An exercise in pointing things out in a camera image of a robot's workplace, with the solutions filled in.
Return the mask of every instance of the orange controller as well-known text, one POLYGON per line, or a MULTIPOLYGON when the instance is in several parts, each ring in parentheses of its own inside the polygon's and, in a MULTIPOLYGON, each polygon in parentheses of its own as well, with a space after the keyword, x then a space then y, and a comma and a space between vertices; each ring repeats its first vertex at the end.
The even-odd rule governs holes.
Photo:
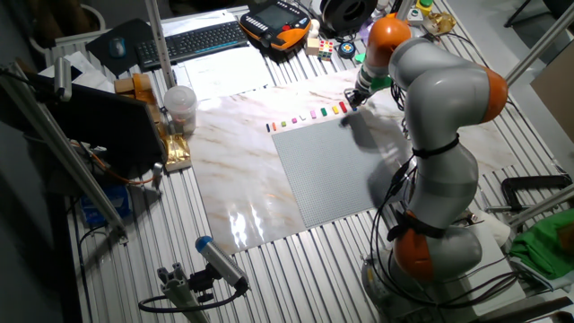
POLYGON ((241 16, 239 25, 264 47, 285 50, 305 37, 311 20, 291 4, 268 1, 241 16))

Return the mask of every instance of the marble surface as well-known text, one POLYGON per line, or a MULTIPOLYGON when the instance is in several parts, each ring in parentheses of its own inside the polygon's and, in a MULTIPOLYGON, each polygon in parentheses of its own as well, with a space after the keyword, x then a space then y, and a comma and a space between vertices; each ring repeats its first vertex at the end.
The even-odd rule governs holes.
MULTIPOLYGON (((235 253, 305 230, 272 135, 348 117, 351 109, 336 115, 331 107, 344 100, 343 91, 353 87, 356 74, 349 70, 200 103, 189 146, 212 235, 223 250, 235 253), (265 124, 272 123, 277 131, 268 133, 265 124)), ((373 96, 360 112, 385 162, 397 169, 411 154, 400 127, 403 112, 388 90, 373 96)), ((461 128, 459 134, 481 173, 517 162, 492 123, 461 128)))

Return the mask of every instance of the plastic cup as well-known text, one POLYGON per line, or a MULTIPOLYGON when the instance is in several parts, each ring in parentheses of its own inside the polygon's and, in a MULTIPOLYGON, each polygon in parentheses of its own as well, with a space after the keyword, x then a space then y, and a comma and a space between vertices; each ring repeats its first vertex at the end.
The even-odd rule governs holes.
POLYGON ((163 103, 176 131, 189 135, 196 130, 197 97, 193 90, 186 86, 174 86, 165 93, 163 103))

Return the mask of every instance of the keyboard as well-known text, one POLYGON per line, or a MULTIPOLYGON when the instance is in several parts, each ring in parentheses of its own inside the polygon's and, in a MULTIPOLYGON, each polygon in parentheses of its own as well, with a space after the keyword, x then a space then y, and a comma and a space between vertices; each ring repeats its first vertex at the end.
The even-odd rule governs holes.
MULTIPOLYGON (((194 31, 186 31, 165 38, 170 62, 177 63, 219 52, 229 48, 248 45, 248 38, 238 22, 225 22, 194 31)), ((135 45, 140 67, 150 69, 160 66, 155 41, 135 45)))

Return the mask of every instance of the metal pole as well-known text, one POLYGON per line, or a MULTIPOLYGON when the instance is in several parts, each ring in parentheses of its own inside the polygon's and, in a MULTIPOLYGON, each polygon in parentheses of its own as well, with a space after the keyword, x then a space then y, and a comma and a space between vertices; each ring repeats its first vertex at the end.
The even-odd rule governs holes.
POLYGON ((155 46, 158 49, 158 58, 160 59, 163 78, 165 79, 165 84, 169 90, 176 86, 176 81, 173 78, 173 72, 171 71, 168 46, 166 45, 165 38, 163 37, 163 28, 161 27, 161 17, 160 11, 158 10, 158 4, 156 0, 145 0, 145 6, 147 7, 147 14, 150 16, 150 25, 152 26, 155 46))
MULTIPOLYGON (((16 65, 10 66, 10 72, 26 78, 20 67, 16 65)), ((64 164, 64 167, 80 185, 83 192, 98 207, 106 221, 113 229, 118 231, 120 236, 125 235, 126 226, 122 222, 121 217, 111 202, 109 202, 106 194, 101 190, 100 185, 90 174, 90 171, 83 164, 80 156, 72 150, 70 142, 48 111, 48 108, 44 104, 36 102, 30 87, 21 81, 4 75, 0 77, 0 85, 5 88, 24 116, 46 141, 52 153, 64 164)))
POLYGON ((574 4, 562 14, 562 16, 554 23, 552 27, 536 42, 536 44, 530 49, 530 52, 526 57, 520 61, 512 71, 506 76, 506 83, 509 87, 522 75, 534 61, 540 57, 543 52, 550 47, 550 45, 556 40, 561 32, 566 30, 570 24, 574 22, 574 4))
POLYGON ((520 224, 532 219, 533 217, 539 215, 540 213, 553 208, 555 205, 564 203, 569 199, 574 197, 574 184, 564 188, 560 192, 546 198, 544 201, 533 205, 529 209, 525 210, 521 214, 517 215, 515 218, 509 221, 510 227, 516 228, 520 224))
POLYGON ((396 13, 396 18, 398 20, 406 20, 406 16, 409 14, 409 10, 416 4, 416 0, 403 0, 401 6, 398 8, 396 13))

